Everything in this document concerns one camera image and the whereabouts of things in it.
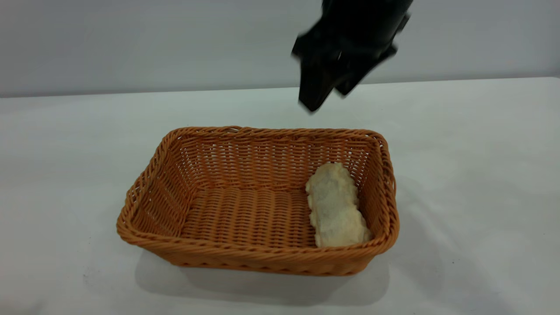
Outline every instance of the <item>orange woven basket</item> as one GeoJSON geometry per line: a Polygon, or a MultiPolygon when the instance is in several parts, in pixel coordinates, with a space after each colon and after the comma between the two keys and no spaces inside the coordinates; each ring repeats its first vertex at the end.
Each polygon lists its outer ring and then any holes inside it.
{"type": "Polygon", "coordinates": [[[116,226],[178,266],[353,275],[398,235],[387,143],[368,130],[177,129],[128,191],[116,226]],[[315,247],[305,183],[327,162],[350,171],[373,240],[315,247]]]}

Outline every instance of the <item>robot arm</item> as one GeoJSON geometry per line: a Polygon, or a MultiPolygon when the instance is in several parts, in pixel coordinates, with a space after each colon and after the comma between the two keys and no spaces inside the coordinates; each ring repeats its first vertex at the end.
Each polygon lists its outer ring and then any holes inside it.
{"type": "Polygon", "coordinates": [[[347,95],[379,63],[394,56],[393,38],[412,0],[323,0],[321,19],[298,36],[299,100],[316,111],[332,89],[347,95]]]}

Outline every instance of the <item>white backdrop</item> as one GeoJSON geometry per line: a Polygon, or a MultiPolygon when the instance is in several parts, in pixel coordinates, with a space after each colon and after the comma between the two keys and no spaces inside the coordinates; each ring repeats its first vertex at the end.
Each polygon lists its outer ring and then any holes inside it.
{"type": "MultiPolygon", "coordinates": [[[[0,95],[297,86],[321,0],[3,0],[0,95]]],[[[366,82],[560,72],[557,0],[415,0],[366,82]]]]}

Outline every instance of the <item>woven basket bottom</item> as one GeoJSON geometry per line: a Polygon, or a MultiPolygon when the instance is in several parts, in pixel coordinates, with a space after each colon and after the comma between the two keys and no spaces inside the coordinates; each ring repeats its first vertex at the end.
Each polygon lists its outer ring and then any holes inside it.
{"type": "Polygon", "coordinates": [[[310,212],[303,188],[206,189],[194,195],[181,237],[273,248],[315,247],[310,212]]]}

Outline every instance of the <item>white tabletop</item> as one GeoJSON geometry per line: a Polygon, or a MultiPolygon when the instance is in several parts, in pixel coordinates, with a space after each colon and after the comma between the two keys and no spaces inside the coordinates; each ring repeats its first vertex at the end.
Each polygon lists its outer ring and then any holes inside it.
{"type": "Polygon", "coordinates": [[[0,99],[0,314],[558,314],[560,80],[0,99]],[[116,233],[184,126],[345,127],[389,143],[401,232],[354,277],[179,268],[116,233]]]}

